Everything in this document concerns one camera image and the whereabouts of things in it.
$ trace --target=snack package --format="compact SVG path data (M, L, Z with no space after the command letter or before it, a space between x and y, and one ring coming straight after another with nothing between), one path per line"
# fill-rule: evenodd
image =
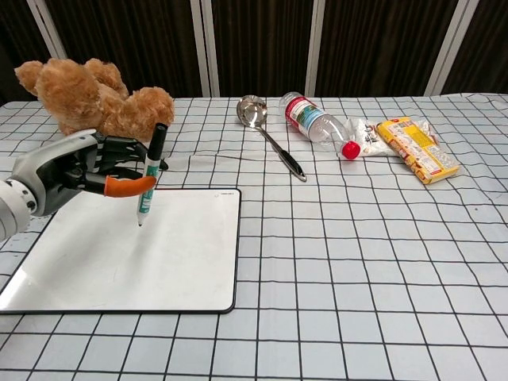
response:
M377 123L362 118L348 119L344 127L349 131L351 138L360 145L359 156L398 156L390 146L375 131ZM437 138L427 121L414 121L425 135L432 137L437 144Z
M379 123L376 131L424 184L446 179L459 170L459 163L408 117Z

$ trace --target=ladle handle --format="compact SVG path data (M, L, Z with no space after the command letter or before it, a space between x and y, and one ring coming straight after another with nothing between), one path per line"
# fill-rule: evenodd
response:
M277 142L273 140L264 129L258 129L258 131L266 138L266 140L270 142L273 149L279 154L280 159L291 171L291 173L295 175L299 180L303 182L307 181L307 177L305 176L305 173L303 173L302 167L300 167L300 164L298 164L297 161L293 159L293 156L291 156L288 151L283 150L280 145L278 145Z

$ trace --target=teddy bear ear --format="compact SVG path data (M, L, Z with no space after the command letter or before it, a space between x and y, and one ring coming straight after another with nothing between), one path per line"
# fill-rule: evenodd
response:
M37 96L35 85L39 74L42 71L43 64L39 61L27 61L20 67L16 67L16 73L19 83L30 93Z

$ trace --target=plastic bag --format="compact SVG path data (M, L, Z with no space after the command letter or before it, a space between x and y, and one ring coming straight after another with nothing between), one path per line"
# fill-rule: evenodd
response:
M438 144L430 123L427 121L413 122L421 131ZM375 125L377 125L377 123L374 121L362 118L351 118L344 124L345 128L351 134L351 137L360 145L359 156L397 156L397 152L391 149L375 131Z

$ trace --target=table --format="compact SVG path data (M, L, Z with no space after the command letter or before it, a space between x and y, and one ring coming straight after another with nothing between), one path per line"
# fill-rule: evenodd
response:
M426 118L461 172L424 187L397 157L338 161L268 98L301 183L237 123L236 99L177 99L158 187L243 192L235 310L0 316L0 379L506 379L508 97L314 101L342 120ZM0 122L3 179L60 139L39 102L4 105ZM46 223L2 243L2 284Z

